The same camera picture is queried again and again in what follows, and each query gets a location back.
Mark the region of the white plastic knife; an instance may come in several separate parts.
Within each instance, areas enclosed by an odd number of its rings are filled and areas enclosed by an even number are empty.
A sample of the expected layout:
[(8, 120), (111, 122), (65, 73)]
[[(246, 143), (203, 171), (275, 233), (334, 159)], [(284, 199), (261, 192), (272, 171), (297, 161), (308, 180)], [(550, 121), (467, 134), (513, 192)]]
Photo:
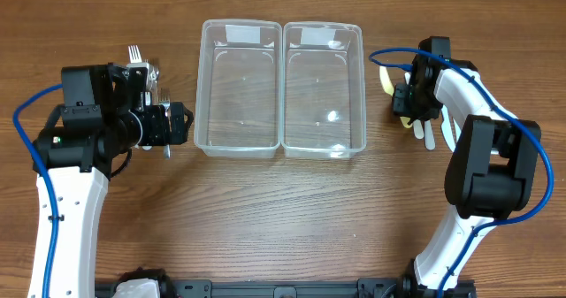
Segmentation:
[[(409, 82), (410, 73), (404, 73), (404, 78), (406, 82)], [(420, 120), (415, 120), (412, 123), (413, 133), (418, 140), (423, 140), (425, 137), (425, 132), (423, 125)]]

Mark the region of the yellow plastic knife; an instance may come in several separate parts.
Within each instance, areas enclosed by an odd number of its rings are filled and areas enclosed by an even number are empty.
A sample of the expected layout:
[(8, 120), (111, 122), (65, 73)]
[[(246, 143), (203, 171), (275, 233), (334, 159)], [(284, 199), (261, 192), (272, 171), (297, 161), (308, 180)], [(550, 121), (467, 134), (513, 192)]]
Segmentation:
[[(382, 86), (383, 91), (388, 94), (389, 96), (394, 95), (394, 85), (390, 79), (387, 69), (384, 66), (379, 68), (379, 79)], [(407, 117), (400, 117), (401, 123), (405, 128), (411, 128), (409, 124), (409, 118)]]

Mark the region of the light blue plastic knife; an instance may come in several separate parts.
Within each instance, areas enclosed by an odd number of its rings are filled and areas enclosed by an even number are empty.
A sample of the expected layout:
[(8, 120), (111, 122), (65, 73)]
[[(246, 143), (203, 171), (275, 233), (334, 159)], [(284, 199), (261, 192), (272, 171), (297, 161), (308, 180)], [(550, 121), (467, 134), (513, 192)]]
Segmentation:
[(441, 108), (442, 122), (441, 122), (441, 132), (445, 143), (451, 151), (455, 150), (455, 138), (452, 132), (450, 117), (447, 111), (447, 107), (443, 106)]

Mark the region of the pale blue plastic knife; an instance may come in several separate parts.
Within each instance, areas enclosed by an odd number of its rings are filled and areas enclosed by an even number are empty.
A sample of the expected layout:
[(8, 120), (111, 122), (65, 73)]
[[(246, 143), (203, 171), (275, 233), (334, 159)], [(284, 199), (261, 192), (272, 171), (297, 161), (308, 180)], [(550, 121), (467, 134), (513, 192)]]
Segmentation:
[(432, 131), (432, 123), (430, 120), (424, 122), (424, 144), (428, 150), (435, 150), (436, 143)]

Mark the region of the mint green plastic knife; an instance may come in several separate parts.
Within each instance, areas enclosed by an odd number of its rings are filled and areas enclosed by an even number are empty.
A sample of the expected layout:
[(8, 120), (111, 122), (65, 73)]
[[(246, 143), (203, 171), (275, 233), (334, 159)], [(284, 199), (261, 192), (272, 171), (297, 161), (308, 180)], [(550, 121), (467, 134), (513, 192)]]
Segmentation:
[(458, 126), (455, 119), (453, 119), (453, 125), (455, 129), (455, 142), (458, 142), (461, 135), (461, 128)]

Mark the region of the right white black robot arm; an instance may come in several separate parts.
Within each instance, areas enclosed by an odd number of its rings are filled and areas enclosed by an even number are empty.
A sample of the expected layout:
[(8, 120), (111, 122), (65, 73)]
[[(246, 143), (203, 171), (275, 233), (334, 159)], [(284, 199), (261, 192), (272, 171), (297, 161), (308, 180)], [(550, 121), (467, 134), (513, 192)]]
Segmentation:
[(475, 66), (446, 54), (413, 49), (404, 65), (409, 80), (394, 90), (394, 113), (410, 121), (437, 118), (446, 108), (460, 127), (447, 167), (447, 212), (425, 249), (396, 285), (399, 297), (466, 297), (473, 286), (459, 274), (480, 242), (497, 226), (523, 222), (547, 204), (553, 187), (530, 211), (538, 161), (554, 177), (534, 121), (503, 108), (483, 85)]

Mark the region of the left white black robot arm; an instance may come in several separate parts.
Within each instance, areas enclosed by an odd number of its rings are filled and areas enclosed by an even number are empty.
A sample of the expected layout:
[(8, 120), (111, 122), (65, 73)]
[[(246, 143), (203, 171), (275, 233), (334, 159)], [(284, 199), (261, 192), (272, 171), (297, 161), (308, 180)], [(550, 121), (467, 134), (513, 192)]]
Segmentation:
[(65, 67), (64, 101), (28, 143), (39, 222), (30, 297), (93, 297), (99, 220), (118, 156), (187, 141), (193, 114), (157, 86), (148, 62)]

